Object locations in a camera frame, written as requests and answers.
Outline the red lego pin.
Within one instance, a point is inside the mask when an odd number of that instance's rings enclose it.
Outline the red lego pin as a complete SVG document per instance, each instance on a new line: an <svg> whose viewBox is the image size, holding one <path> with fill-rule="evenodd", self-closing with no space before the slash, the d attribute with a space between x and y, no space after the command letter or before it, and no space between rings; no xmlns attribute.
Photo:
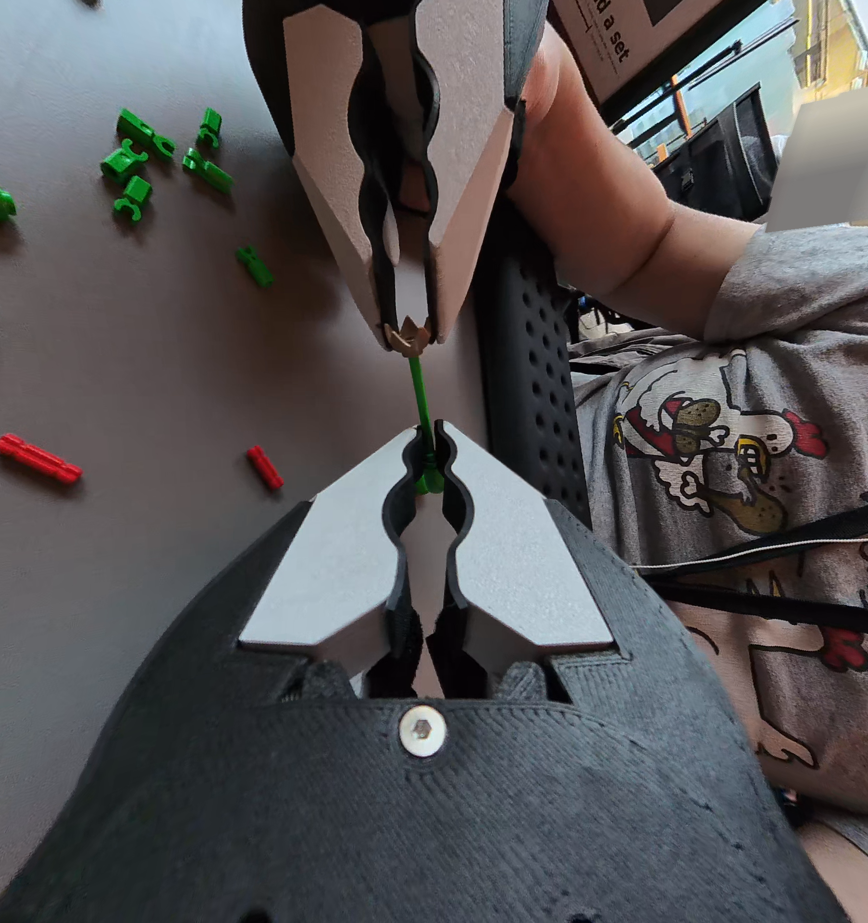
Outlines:
<svg viewBox="0 0 868 923"><path fill-rule="evenodd" d="M11 433L0 437L0 456L65 486L76 484L82 478L82 468Z"/></svg>
<svg viewBox="0 0 868 923"><path fill-rule="evenodd" d="M261 446L253 446L246 451L246 458L255 470L267 490L277 491L284 486L284 479Z"/></svg>

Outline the black background desk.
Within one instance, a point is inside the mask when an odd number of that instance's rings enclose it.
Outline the black background desk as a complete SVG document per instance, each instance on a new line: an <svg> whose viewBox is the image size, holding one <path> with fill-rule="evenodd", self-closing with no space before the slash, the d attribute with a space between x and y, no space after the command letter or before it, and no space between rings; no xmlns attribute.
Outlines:
<svg viewBox="0 0 868 923"><path fill-rule="evenodd" d="M671 201L747 222L767 213L777 158L763 112L761 85L746 89L716 115L697 121L689 117L683 93L705 86L797 23L798 18L790 16L749 43L734 41L687 75L672 77L671 84L661 86L647 103L613 122L615 134L632 135L627 143L635 151L672 125L681 130L658 145L654 157L645 157Z"/></svg>

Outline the person's right forearm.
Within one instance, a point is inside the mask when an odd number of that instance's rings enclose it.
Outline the person's right forearm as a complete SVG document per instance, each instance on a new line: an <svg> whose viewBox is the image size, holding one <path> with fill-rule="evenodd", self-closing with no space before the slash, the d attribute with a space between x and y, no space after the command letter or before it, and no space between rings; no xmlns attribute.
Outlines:
<svg viewBox="0 0 868 923"><path fill-rule="evenodd" d="M523 88L526 124L509 196L563 278L622 316L717 342L717 294L756 225L671 201L606 127L566 43L546 25Z"/></svg>

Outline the black framed marker sign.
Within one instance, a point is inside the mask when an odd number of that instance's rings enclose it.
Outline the black framed marker sign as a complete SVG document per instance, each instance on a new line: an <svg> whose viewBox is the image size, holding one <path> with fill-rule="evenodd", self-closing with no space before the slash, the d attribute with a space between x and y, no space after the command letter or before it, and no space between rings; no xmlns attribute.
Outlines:
<svg viewBox="0 0 868 923"><path fill-rule="evenodd" d="M760 1L552 1L548 19L612 124L737 26Z"/></svg>

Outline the grey printed t-shirt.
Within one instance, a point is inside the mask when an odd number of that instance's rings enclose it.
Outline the grey printed t-shirt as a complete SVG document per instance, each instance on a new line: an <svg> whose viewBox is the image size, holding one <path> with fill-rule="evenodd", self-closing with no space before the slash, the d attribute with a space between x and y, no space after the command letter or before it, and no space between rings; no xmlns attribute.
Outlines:
<svg viewBox="0 0 868 923"><path fill-rule="evenodd" d="M595 532L624 560L720 557L868 506L868 228L758 233L702 340L573 350ZM774 786L868 859L868 634L672 602Z"/></svg>

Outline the green lego connector piece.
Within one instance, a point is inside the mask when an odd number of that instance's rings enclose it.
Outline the green lego connector piece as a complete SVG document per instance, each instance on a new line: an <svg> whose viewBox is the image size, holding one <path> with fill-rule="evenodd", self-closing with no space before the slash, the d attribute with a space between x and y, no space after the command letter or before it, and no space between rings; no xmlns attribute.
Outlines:
<svg viewBox="0 0 868 923"><path fill-rule="evenodd" d="M268 288L273 284L274 276L254 246L236 249L235 256L236 260L259 287Z"/></svg>

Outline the cluster of green lego connectors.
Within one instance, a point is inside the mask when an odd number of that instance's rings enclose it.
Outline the cluster of green lego connectors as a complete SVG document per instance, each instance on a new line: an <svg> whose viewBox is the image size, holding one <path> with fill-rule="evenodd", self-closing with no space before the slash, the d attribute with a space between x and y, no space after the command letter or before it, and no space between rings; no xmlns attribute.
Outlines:
<svg viewBox="0 0 868 923"><path fill-rule="evenodd" d="M100 162L99 168L104 178L121 189L114 201L113 212L128 214L136 224L142 218L152 191L151 183L140 175L141 168L147 163L150 153L163 161L171 161L176 144L126 108L121 109L117 117L116 130L120 146ZM199 147L186 151L182 157L182 168L222 193L229 193L234 185L234 179L215 162L208 160Z"/></svg>

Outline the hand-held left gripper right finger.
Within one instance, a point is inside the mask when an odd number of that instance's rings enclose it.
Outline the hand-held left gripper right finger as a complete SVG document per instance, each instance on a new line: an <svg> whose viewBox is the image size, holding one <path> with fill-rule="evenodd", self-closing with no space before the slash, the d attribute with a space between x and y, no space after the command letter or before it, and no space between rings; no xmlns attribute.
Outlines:
<svg viewBox="0 0 868 923"><path fill-rule="evenodd" d="M442 511L456 532L428 650L447 698L486 698L517 662L615 646L552 512L451 423L435 423Z"/></svg>

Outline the green lego stick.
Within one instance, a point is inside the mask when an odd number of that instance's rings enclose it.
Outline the green lego stick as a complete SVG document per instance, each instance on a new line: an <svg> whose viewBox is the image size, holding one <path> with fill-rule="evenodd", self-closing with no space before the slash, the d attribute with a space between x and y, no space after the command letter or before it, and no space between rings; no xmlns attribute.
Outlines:
<svg viewBox="0 0 868 923"><path fill-rule="evenodd" d="M422 435L426 452L426 465L428 467L431 465L436 466L435 438L428 409L428 396L420 356L417 355L410 357L408 359L408 363L416 395L419 424L423 433Z"/></svg>

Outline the small brown lego piece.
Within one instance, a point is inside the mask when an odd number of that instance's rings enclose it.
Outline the small brown lego piece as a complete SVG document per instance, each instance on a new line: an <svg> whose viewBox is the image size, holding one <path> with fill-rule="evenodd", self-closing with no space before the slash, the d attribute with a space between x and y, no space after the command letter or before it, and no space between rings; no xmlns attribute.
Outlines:
<svg viewBox="0 0 868 923"><path fill-rule="evenodd" d="M411 317L405 317L401 328L396 329L389 323L383 325L385 339L394 352L406 359L419 358L429 342L433 339L431 318L419 326Z"/></svg>

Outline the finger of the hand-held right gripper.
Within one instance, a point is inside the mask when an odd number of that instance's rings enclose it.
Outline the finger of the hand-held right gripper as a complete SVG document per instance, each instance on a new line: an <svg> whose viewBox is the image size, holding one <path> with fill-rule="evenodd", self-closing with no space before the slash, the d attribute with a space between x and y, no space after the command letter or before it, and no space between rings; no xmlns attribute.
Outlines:
<svg viewBox="0 0 868 923"><path fill-rule="evenodd" d="M379 57L357 21L325 5L288 17L284 37L294 166L361 314L391 351L400 245Z"/></svg>
<svg viewBox="0 0 868 923"><path fill-rule="evenodd" d="M427 146L437 202L428 226L426 279L435 337L444 342L463 306L507 159L501 1L425 1L418 52L439 90Z"/></svg>

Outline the person's left forearm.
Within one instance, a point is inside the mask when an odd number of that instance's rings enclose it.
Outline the person's left forearm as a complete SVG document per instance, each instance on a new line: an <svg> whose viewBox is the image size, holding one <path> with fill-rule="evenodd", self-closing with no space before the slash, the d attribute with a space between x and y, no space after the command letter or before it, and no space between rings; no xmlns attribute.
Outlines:
<svg viewBox="0 0 868 923"><path fill-rule="evenodd" d="M868 922L868 856L820 823L801 826L797 836L850 921Z"/></svg>

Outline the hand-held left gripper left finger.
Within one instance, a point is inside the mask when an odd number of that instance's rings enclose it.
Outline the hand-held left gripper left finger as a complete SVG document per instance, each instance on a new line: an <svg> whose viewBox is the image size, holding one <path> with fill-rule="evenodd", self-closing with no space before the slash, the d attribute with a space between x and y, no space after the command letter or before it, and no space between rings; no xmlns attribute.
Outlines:
<svg viewBox="0 0 868 923"><path fill-rule="evenodd" d="M408 428L316 494L239 646L336 662L365 674L372 697L415 698L423 637L402 534L423 466Z"/></svg>

